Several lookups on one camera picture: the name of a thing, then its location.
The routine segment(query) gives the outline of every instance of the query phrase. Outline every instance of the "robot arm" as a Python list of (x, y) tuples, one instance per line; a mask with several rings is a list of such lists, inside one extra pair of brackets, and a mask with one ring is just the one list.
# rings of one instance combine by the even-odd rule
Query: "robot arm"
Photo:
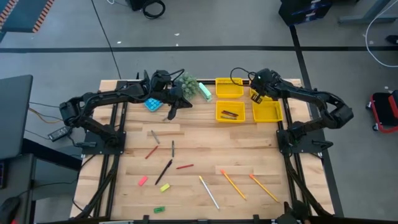
[[(287, 130), (290, 143), (300, 141), (300, 138), (310, 131), (341, 128), (354, 117), (352, 109), (338, 96), (316, 89), (307, 90), (293, 86), (290, 82), (281, 79), (277, 72), (267, 68), (256, 73), (251, 88), (258, 93), (252, 96), (252, 100), (256, 103), (261, 102), (261, 96), (269, 96), (273, 99), (295, 98), (317, 106), (320, 118), (306, 123), (296, 121)], [(328, 104), (333, 105), (335, 109), (329, 112)]]
[(144, 72), (144, 79), (139, 83), (125, 86), (114, 91), (86, 93), (80, 97), (74, 97), (60, 104), (60, 112), (66, 126), (83, 127), (101, 136), (107, 143), (117, 144), (117, 132), (108, 124), (102, 125), (91, 118), (93, 110), (97, 106), (112, 105), (114, 103), (130, 102), (143, 103), (149, 98), (154, 98), (171, 106), (168, 119), (175, 117), (177, 109), (191, 108), (192, 104), (183, 97), (182, 84), (171, 81), (171, 74), (166, 71), (156, 71), (152, 79)]

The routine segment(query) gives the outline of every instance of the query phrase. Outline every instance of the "wooden workbench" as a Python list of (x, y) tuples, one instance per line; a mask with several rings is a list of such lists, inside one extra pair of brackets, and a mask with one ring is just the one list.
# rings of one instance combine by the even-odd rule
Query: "wooden workbench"
[[(289, 81), (300, 85), (300, 80)], [(100, 90), (114, 90), (116, 82), (103, 80)], [(162, 122), (169, 111), (168, 106), (150, 113), (143, 104), (128, 105), (124, 128), (127, 131), (126, 150), (119, 163), (112, 220), (141, 220), (143, 215), (158, 220), (250, 219), (254, 214), (260, 218), (276, 218), (283, 213), (283, 205), (275, 202), (249, 177), (254, 174), (282, 203), (290, 203), (284, 160), (275, 136), (277, 124), (253, 121), (248, 87), (239, 99), (220, 99), (245, 101), (246, 122), (218, 123), (215, 119), (218, 100), (215, 85), (207, 87), (213, 94), (213, 101), (207, 103), (198, 95), (191, 100), (193, 108), (178, 110), (170, 122)], [(306, 103), (289, 100), (289, 106), (294, 121), (310, 119)], [(94, 119), (109, 123), (111, 110), (110, 105), (95, 109)], [(158, 135), (160, 145), (150, 158), (144, 159), (157, 145), (151, 130)], [(175, 141), (173, 164), (155, 186), (156, 179), (171, 159), (172, 140)], [(333, 213), (321, 160), (309, 154), (302, 154), (301, 159), (307, 187), (325, 210)], [(102, 161), (103, 156), (97, 155), (82, 168), (75, 194), (77, 205), (84, 207), (96, 192)], [(176, 169), (186, 164), (194, 166)], [(220, 169), (227, 172), (247, 200), (233, 189)], [(148, 181), (140, 187), (137, 183), (144, 175), (148, 176)], [(214, 206), (199, 175), (208, 184), (220, 210)], [(171, 187), (161, 193), (159, 189), (166, 183)], [(154, 214), (154, 208), (159, 206), (165, 206), (165, 212)], [(105, 207), (106, 200), (103, 199), (102, 215)], [(79, 212), (73, 207), (71, 216)]]

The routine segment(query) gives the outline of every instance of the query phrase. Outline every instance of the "concrete floor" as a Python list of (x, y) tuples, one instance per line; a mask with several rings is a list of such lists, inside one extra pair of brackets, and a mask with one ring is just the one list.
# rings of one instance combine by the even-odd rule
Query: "concrete floor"
[[(113, 47), (293, 46), (289, 28), (277, 14), (278, 0), (252, 0), (244, 4), (239, 0), (164, 2), (167, 5), (164, 16), (150, 21), (128, 7), (94, 0)], [(339, 16), (364, 14), (373, 2), (335, 5), (324, 19), (297, 26), (301, 45), (364, 46), (366, 26), (339, 26), (336, 20)], [(375, 25), (369, 40), (373, 45), (386, 46), (385, 36), (397, 34), (397, 26), (398, 22)], [(0, 43), (0, 48), (71, 47), (108, 47), (90, 0), (57, 0), (37, 34), (8, 33)], [(382, 61), (398, 64), (397, 52), (375, 54)], [(344, 215), (398, 220), (397, 134), (373, 132), (373, 118), (364, 109), (372, 93), (387, 91), (386, 86), (389, 90), (398, 89), (397, 70), (380, 66), (365, 51), (304, 52), (303, 56), (312, 87), (339, 95), (354, 110), (355, 118), (344, 128), (325, 130), (326, 139), (335, 143), (329, 152)], [(153, 72), (180, 68), (198, 78), (225, 77), (234, 67), (254, 71), (268, 67), (284, 78), (302, 77), (294, 51), (116, 52), (115, 58), (125, 79), (135, 78), (143, 69)], [(50, 105), (96, 91), (100, 80), (118, 79), (109, 52), (0, 54), (0, 67), (1, 78), (33, 74), (31, 101)], [(60, 116), (55, 108), (34, 108), (43, 114)], [(61, 126), (44, 124), (29, 113), (26, 129), (46, 135)], [(67, 147), (70, 146), (67, 139), (52, 143), (29, 133), (25, 137), (54, 149), (61, 148), (68, 154), (80, 153), (79, 149)], [(83, 139), (83, 132), (77, 130), (73, 137)], [(43, 182), (60, 181), (59, 176), (72, 181), (76, 173), (42, 162), (37, 176)], [(40, 200), (35, 222), (68, 218), (75, 185), (58, 187), (65, 194)]]

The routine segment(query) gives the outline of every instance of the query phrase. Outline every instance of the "pink eraser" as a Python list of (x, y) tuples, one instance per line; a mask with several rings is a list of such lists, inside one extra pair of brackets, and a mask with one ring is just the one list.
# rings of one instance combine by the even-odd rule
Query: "pink eraser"
[(147, 181), (147, 179), (148, 179), (148, 177), (147, 177), (147, 176), (144, 176), (144, 177), (138, 182), (138, 185), (140, 185), (140, 186), (144, 185), (144, 183), (145, 183), (145, 181)]

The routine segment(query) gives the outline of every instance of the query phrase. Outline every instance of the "yellow basket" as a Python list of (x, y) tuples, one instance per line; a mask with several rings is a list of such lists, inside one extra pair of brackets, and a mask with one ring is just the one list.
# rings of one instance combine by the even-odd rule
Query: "yellow basket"
[(282, 121), (282, 108), (279, 101), (252, 102), (253, 118), (257, 123)]
[[(249, 94), (250, 94), (250, 97), (251, 97), (253, 94), (258, 94), (258, 93), (255, 90), (253, 90), (252, 88), (250, 88)], [(260, 98), (262, 100), (264, 100), (264, 101), (272, 101), (272, 98), (268, 97), (268, 96), (261, 96)]]
[[(233, 78), (233, 80), (243, 85), (242, 78)], [(230, 78), (216, 78), (216, 94), (219, 98), (239, 98), (243, 96), (243, 86), (235, 85)]]
[[(234, 119), (226, 119), (221, 116), (228, 116), (226, 114), (221, 113), (222, 111), (229, 111), (239, 116)], [(244, 102), (235, 102), (235, 101), (217, 101), (216, 103), (216, 120), (218, 122), (224, 123), (242, 123), (246, 120), (244, 114)]]

